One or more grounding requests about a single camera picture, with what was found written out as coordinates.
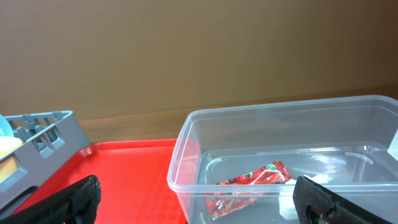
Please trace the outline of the yellow plastic cup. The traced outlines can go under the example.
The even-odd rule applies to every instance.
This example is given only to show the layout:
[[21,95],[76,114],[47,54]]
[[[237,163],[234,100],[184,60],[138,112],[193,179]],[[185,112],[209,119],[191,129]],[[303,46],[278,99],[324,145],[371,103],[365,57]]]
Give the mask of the yellow plastic cup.
[[16,162],[14,156],[11,152],[15,151],[17,148],[23,145],[23,141],[19,138],[10,136],[1,136],[1,170],[0,170],[0,181],[3,182],[16,170],[18,170],[19,165]]

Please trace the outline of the light blue plate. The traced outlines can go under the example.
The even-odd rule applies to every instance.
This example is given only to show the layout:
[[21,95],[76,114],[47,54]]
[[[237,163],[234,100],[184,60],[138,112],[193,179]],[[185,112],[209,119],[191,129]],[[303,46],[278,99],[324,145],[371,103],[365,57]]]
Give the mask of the light blue plate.
[[3,115],[0,115],[0,136],[13,137],[14,133],[11,125]]

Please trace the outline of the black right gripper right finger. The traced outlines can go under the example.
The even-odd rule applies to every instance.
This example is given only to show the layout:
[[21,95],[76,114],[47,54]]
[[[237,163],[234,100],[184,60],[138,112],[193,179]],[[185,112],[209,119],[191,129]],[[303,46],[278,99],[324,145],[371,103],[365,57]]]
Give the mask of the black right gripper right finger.
[[307,177],[298,177],[293,201],[300,224],[391,224]]

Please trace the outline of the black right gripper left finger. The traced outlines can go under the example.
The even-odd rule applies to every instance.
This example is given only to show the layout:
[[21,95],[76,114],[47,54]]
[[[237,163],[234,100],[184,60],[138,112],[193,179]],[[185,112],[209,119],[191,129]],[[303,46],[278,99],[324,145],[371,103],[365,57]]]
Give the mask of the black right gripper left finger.
[[100,201],[99,179],[95,175],[89,175],[2,219],[1,224],[94,224]]

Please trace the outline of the red snack wrapper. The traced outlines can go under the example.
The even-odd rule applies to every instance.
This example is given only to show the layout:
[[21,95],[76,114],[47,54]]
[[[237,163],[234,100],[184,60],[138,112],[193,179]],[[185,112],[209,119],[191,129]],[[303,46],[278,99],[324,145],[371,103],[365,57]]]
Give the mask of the red snack wrapper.
[[259,199],[263,192],[253,190],[241,190],[239,186],[245,185],[275,185],[284,184],[292,177],[281,160],[271,162],[268,165],[252,170],[228,180],[218,183],[232,187],[226,192],[210,192],[205,194],[205,205],[211,220],[215,221],[227,215],[242,210]]

